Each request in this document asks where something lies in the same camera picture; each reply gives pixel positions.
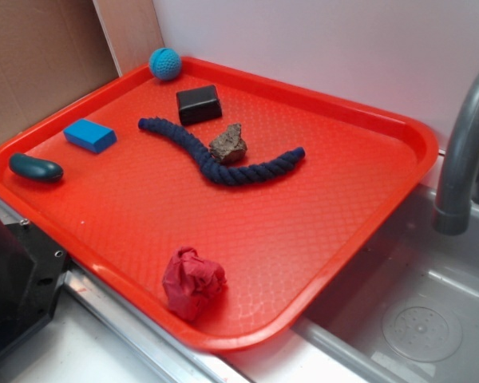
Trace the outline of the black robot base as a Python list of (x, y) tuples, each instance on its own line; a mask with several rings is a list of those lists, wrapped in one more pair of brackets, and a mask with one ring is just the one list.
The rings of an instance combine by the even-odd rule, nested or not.
[(53, 319), (68, 265), (34, 223), (0, 219), (0, 359)]

